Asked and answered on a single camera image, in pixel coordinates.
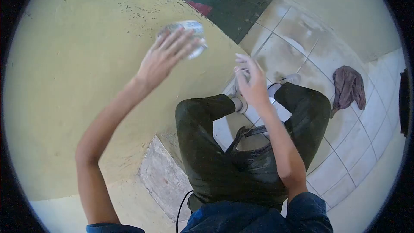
brown cloth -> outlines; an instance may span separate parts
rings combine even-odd
[[[361,74],[349,66],[342,66],[335,70],[332,77],[335,84],[335,100],[331,119],[337,111],[349,107],[354,100],[358,108],[364,110],[366,99]]]

white sock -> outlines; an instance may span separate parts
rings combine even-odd
[[[281,84],[273,84],[271,85],[268,89],[267,89],[267,94],[269,95],[269,97],[274,97],[274,94],[276,93],[276,91],[281,87]]]
[[[233,97],[231,99],[235,105],[235,110],[236,112],[240,111],[241,108],[243,107],[243,103],[241,102],[241,100],[238,97]]]

blue shirt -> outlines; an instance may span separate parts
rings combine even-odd
[[[87,233],[143,233],[140,228],[114,223],[96,223]],[[291,200],[286,218],[276,209],[240,202],[203,205],[189,218],[182,233],[218,232],[333,232],[326,204],[313,193],[303,192]]]

dark floor mat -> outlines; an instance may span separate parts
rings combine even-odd
[[[211,7],[206,15],[239,44],[272,0],[190,0]]]

concrete step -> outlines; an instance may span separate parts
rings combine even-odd
[[[192,187],[187,175],[171,157],[158,136],[154,136],[149,144],[138,176],[161,209],[175,222],[180,204]],[[187,220],[189,216],[190,210],[185,201],[179,222]]]

